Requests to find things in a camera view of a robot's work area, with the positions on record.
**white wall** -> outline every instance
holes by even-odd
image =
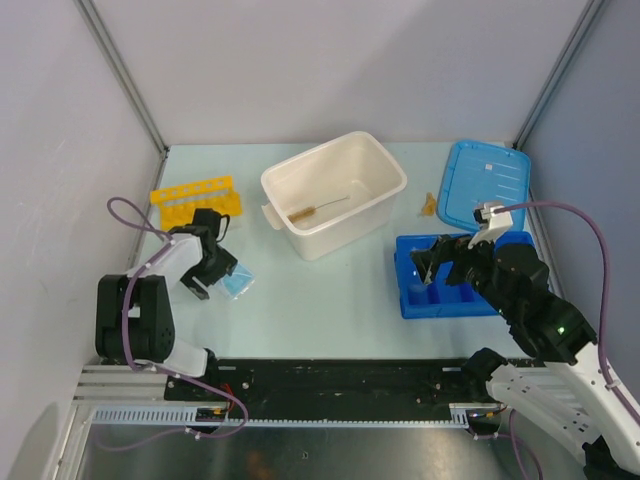
[[[525,145],[539,199],[562,200],[593,215],[612,257],[608,355],[640,398],[640,2],[615,0]],[[587,227],[545,212],[568,298],[597,325],[602,266]]]
[[[97,0],[169,144],[513,140],[586,0]]]
[[[6,3],[0,59],[0,478],[30,480],[95,356],[96,283],[132,248],[105,201],[142,203],[158,155],[71,0]]]

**small blue object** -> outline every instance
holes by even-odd
[[[450,287],[445,280],[451,271],[452,263],[440,266],[436,280],[426,286],[420,280],[418,271],[409,256],[413,250],[431,248],[439,235],[404,235],[396,239],[396,276],[400,288],[400,309],[402,317],[478,317],[497,315],[496,311],[468,283]],[[527,232],[507,232],[496,242],[496,248],[507,243],[526,243],[533,245],[533,239]]]
[[[525,202],[529,195],[531,160],[524,153],[474,140],[451,148],[438,197],[438,217],[449,225],[475,232],[473,210],[484,202]],[[511,213],[511,231],[524,228],[524,210]]]
[[[247,267],[238,263],[231,275],[225,275],[216,282],[216,288],[225,297],[234,300],[246,292],[253,284],[255,276]]]

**white plastic bin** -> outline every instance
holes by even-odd
[[[286,227],[300,256],[315,260],[388,222],[407,176],[380,142],[353,132],[274,165],[261,181],[271,226]],[[295,224],[287,218],[347,196]]]

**black cable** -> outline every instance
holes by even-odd
[[[231,222],[231,217],[229,215],[226,215],[226,214],[222,215],[221,219],[222,218],[226,218],[227,219],[227,223],[226,223],[226,225],[224,227],[224,232],[222,232],[222,237],[219,238],[218,240],[216,240],[216,242],[218,242],[218,243],[220,243],[222,240],[224,240],[224,237],[227,236],[227,230],[229,230],[229,223]]]

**metal corner post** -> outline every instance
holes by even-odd
[[[565,44],[560,56],[556,60],[551,73],[538,94],[533,107],[527,115],[527,119],[520,128],[516,139],[513,142],[513,148],[522,150],[527,139],[531,135],[532,130],[542,117],[553,94],[566,76],[569,67],[574,58],[578,54],[580,48],[597,25],[598,20],[602,16],[602,12],[611,0],[589,0],[582,10],[582,14],[578,19],[575,27],[571,31],[567,43]]]
[[[122,56],[118,49],[116,48],[111,35],[109,34],[109,30],[105,25],[102,17],[100,16],[93,0],[73,0],[80,14],[84,18],[87,27],[93,34],[98,47],[102,51],[105,60],[109,64],[109,68],[115,75],[122,91],[125,96],[129,100],[131,107],[134,112],[138,116],[140,123],[143,128],[149,135],[149,138],[153,142],[154,146],[158,150],[161,155],[164,155],[164,152],[167,149],[167,145],[164,143],[162,136],[156,126],[151,114],[149,113],[149,109],[147,108],[136,84],[129,73],[124,61],[122,60]]]

